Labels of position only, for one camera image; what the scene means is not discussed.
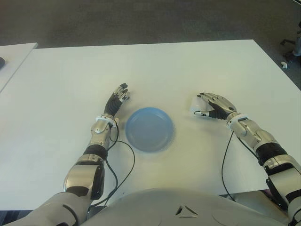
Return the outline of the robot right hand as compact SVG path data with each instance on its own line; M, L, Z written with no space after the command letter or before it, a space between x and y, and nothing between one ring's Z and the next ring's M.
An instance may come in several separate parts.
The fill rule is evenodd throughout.
M237 112L236 107L225 97L213 93L199 93L197 97L205 100L213 110L195 111L195 115L226 120L231 113Z

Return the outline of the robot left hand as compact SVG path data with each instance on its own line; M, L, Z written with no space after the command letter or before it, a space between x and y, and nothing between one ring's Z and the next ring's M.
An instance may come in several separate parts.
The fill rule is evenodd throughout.
M123 83L114 90L106 103L104 114L115 116L123 102L129 99L129 92L127 87L128 85L126 83Z

